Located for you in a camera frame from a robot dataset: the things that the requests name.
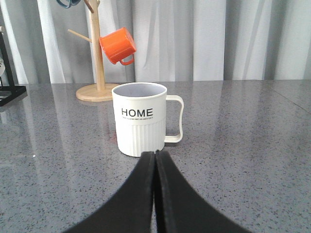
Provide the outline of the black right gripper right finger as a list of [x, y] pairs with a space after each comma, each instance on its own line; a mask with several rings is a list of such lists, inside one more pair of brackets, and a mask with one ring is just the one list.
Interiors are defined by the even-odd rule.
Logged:
[[248, 233], [207, 203], [167, 151], [155, 153], [155, 213], [159, 233]]

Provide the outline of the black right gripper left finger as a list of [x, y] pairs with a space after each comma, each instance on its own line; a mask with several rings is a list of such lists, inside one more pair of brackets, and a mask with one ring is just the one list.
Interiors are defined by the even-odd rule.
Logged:
[[154, 152], [144, 152], [130, 176], [97, 211], [67, 233], [149, 233], [153, 212]]

